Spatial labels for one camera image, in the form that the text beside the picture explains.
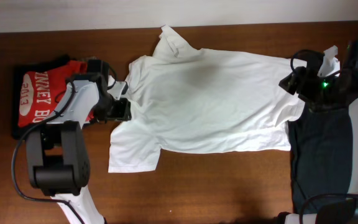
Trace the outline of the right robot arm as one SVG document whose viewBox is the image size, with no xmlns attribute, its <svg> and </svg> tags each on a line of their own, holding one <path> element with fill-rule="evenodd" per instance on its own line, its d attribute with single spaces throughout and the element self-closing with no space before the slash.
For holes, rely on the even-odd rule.
<svg viewBox="0 0 358 224">
<path fill-rule="evenodd" d="M 358 40 L 337 53 L 297 51 L 307 64 L 279 83 L 305 107 L 288 124 L 293 211 L 278 223 L 358 223 Z"/>
</svg>

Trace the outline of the white t-shirt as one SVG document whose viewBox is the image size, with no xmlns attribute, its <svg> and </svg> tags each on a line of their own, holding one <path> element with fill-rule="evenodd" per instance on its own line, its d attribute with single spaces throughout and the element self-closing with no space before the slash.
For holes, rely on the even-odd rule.
<svg viewBox="0 0 358 224">
<path fill-rule="evenodd" d="M 289 151 L 287 124 L 305 107 L 278 85 L 289 73 L 287 58 L 195 49 L 163 26 L 153 54 L 129 65 L 132 118 L 111 133 L 108 171 L 153 171 L 162 150 Z"/>
</svg>

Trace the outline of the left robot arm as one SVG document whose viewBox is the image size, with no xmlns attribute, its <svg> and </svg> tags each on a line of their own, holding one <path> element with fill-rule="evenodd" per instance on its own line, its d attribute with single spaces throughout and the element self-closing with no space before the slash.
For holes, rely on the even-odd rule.
<svg viewBox="0 0 358 224">
<path fill-rule="evenodd" d="M 91 197 L 90 160 L 83 126 L 101 121 L 129 121 L 131 104 L 123 95 L 110 65 L 91 59 L 84 73 L 67 81 L 55 111 L 22 137 L 31 186 L 44 194 L 42 202 L 57 203 L 70 223 L 105 223 Z"/>
</svg>

